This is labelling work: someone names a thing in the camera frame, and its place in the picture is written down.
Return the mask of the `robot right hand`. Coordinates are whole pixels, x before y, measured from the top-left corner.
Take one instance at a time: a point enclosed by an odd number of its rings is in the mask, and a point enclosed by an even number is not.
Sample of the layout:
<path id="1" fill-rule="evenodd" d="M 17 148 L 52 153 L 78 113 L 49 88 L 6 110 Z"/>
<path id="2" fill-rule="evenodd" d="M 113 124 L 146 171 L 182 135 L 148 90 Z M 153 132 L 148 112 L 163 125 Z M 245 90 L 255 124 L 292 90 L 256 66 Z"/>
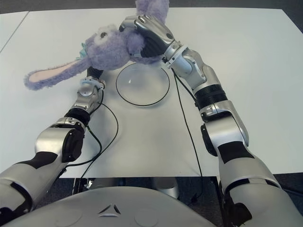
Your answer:
<path id="1" fill-rule="evenodd" d="M 172 32 L 155 16 L 129 16 L 119 27 L 119 31 L 134 29 L 143 37 L 143 48 L 136 52 L 143 58 L 165 56 L 169 59 L 182 45 L 176 41 Z"/>

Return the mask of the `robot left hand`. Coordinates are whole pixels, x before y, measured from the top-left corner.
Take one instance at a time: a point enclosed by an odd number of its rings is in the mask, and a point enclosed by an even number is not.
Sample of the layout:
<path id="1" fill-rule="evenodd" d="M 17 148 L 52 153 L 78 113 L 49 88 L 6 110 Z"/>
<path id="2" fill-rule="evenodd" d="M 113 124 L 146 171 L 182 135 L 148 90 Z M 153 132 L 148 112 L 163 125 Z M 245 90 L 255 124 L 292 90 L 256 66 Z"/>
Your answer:
<path id="1" fill-rule="evenodd" d="M 102 73 L 103 73 L 103 70 L 98 70 L 98 69 L 95 69 L 93 67 L 89 67 L 87 69 L 87 77 L 94 77 L 97 80 L 100 79 Z"/>

